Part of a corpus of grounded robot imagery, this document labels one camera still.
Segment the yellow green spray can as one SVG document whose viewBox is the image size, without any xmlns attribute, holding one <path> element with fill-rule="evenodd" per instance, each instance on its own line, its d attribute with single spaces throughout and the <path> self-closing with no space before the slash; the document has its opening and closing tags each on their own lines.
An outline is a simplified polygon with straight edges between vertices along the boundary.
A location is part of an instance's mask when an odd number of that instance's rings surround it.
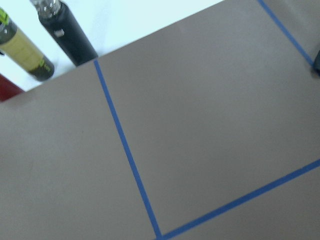
<svg viewBox="0 0 320 240">
<path fill-rule="evenodd" d="M 7 55 L 37 81 L 46 81 L 54 75 L 54 64 L 3 9 L 0 10 L 0 52 Z"/>
</svg>

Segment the black water bottle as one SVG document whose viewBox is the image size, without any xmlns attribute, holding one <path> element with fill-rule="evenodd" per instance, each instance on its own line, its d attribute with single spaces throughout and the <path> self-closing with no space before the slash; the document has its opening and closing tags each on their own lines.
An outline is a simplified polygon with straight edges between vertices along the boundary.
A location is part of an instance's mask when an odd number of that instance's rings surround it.
<svg viewBox="0 0 320 240">
<path fill-rule="evenodd" d="M 75 66 L 98 57 L 72 11 L 62 0 L 32 0 L 38 20 Z"/>
</svg>

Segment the black graphic t-shirt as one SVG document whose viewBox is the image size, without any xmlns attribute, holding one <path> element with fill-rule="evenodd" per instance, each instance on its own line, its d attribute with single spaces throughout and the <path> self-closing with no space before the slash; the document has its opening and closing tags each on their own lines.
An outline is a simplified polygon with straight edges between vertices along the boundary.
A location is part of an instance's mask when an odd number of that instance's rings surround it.
<svg viewBox="0 0 320 240">
<path fill-rule="evenodd" d="M 313 64 L 312 64 L 312 72 L 320 76 L 320 50 L 318 51 Z"/>
</svg>

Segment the red bottle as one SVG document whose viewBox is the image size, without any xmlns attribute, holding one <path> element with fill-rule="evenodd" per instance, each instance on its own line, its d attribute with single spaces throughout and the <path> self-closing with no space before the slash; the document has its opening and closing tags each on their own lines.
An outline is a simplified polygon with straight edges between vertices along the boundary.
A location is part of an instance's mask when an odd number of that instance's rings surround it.
<svg viewBox="0 0 320 240">
<path fill-rule="evenodd" d="M 25 91 L 19 86 L 8 80 L 2 74 L 0 75 L 0 101 L 4 102 L 12 97 L 15 97 Z"/>
</svg>

